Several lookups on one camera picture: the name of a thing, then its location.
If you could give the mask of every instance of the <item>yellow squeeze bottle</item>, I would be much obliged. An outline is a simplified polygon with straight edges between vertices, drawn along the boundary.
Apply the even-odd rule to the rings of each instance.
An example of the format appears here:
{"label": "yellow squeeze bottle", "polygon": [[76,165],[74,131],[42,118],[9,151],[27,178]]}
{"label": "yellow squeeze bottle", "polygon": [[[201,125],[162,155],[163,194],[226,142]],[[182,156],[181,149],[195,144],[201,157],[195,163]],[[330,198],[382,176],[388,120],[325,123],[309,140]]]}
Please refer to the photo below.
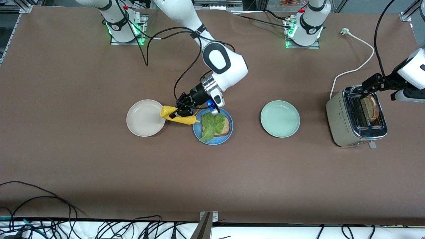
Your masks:
{"label": "yellow squeeze bottle", "polygon": [[171,113],[173,113],[175,110],[177,110],[176,107],[171,107],[171,106],[164,105],[162,107],[161,112],[159,113],[159,115],[162,118],[166,119],[166,120],[171,120],[171,121],[179,122],[179,123],[186,124],[186,125],[193,125],[194,123],[199,122],[196,119],[196,116],[194,116],[194,115],[188,116],[188,117],[177,116],[174,119],[171,119],[169,115]]}

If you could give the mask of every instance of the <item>plate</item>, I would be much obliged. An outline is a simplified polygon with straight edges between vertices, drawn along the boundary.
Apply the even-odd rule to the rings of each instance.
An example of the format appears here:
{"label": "plate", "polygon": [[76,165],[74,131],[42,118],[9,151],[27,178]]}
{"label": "plate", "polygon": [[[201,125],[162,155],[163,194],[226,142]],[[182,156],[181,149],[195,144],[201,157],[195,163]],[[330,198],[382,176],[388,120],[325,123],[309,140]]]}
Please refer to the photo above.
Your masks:
{"label": "plate", "polygon": [[[210,109],[203,109],[201,111],[198,112],[198,114],[196,115],[196,119],[201,121],[201,116],[203,116],[206,113],[211,112]],[[203,142],[204,144],[207,145],[219,145],[224,143],[226,140],[228,140],[230,138],[230,135],[233,132],[233,120],[232,117],[230,116],[230,114],[225,111],[224,109],[220,108],[220,113],[223,114],[224,116],[226,116],[229,119],[230,122],[230,132],[227,135],[223,135],[223,136],[219,136],[219,137],[214,137],[212,140],[210,141],[206,141]],[[195,133],[196,138],[198,138],[198,140],[200,138],[202,138],[202,124],[200,122],[196,122],[195,124],[193,124],[193,132]]]}
{"label": "plate", "polygon": [[286,138],[300,127],[300,115],[290,103],[282,100],[269,102],[261,111],[261,124],[274,137]]}
{"label": "plate", "polygon": [[135,135],[149,137],[158,133],[165,124],[159,115],[162,105],[155,100],[141,100],[127,113],[127,127]]}

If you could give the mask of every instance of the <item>toasted bread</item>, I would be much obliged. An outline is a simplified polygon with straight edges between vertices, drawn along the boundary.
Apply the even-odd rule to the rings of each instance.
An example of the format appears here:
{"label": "toasted bread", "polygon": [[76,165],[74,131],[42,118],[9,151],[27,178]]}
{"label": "toasted bread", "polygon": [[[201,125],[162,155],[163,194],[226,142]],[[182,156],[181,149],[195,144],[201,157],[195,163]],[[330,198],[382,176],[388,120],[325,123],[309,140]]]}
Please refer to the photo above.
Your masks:
{"label": "toasted bread", "polygon": [[368,95],[362,99],[362,107],[366,118],[370,122],[375,121],[379,117],[378,103],[372,95]]}
{"label": "toasted bread", "polygon": [[229,121],[229,119],[226,116],[224,118],[225,119],[224,119],[223,130],[219,134],[215,133],[214,134],[214,137],[224,136],[224,135],[228,135],[229,134],[229,132],[230,132],[230,121]]}

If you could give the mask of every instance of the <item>lettuce leaf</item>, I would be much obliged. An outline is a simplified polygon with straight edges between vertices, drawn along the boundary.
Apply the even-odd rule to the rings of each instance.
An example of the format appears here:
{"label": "lettuce leaf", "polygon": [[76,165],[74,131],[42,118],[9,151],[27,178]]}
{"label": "lettuce leaf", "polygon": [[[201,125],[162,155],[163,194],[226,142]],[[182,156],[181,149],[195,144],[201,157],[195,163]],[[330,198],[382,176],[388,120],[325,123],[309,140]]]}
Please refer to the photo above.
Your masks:
{"label": "lettuce leaf", "polygon": [[201,123],[205,129],[202,131],[202,138],[199,141],[210,141],[214,138],[214,134],[219,134],[223,131],[224,122],[226,117],[222,114],[213,116],[212,113],[206,113],[203,115]]}

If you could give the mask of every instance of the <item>blue plate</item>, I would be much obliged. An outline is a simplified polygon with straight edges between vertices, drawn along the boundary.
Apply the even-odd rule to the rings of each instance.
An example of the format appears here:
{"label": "blue plate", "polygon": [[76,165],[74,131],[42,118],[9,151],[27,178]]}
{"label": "blue plate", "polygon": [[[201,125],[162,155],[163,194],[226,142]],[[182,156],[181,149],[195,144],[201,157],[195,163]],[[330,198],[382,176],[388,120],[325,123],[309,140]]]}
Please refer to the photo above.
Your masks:
{"label": "blue plate", "polygon": [[[206,113],[211,112],[209,109],[204,109],[198,112],[198,114],[196,115],[196,119],[201,121],[201,116],[203,116]],[[230,122],[230,132],[227,135],[224,136],[219,136],[219,137],[214,137],[212,140],[210,141],[206,141],[203,142],[204,144],[207,145],[219,145],[221,143],[224,143],[228,138],[230,138],[230,135],[233,132],[233,120],[232,117],[230,116],[230,114],[225,111],[224,109],[220,108],[220,113],[223,114],[224,116],[226,116],[229,119]],[[200,138],[202,138],[202,124],[196,122],[195,124],[193,124],[193,132],[195,133],[196,138],[198,138],[198,140]]]}

